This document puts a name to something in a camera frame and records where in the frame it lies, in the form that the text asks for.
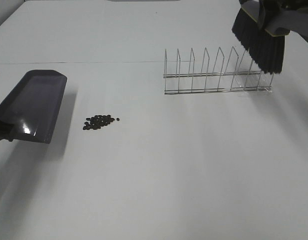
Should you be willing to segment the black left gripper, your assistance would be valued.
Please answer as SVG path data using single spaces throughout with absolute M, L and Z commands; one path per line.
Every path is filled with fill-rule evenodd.
M 0 103 L 0 141 L 12 142 L 14 140 L 14 123 L 8 104 L 9 101 L 6 99 Z

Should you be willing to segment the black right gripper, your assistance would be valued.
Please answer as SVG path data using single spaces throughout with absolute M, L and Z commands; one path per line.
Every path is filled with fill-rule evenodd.
M 297 11 L 308 8 L 308 0 L 260 0 L 258 27 L 265 28 L 283 10 Z

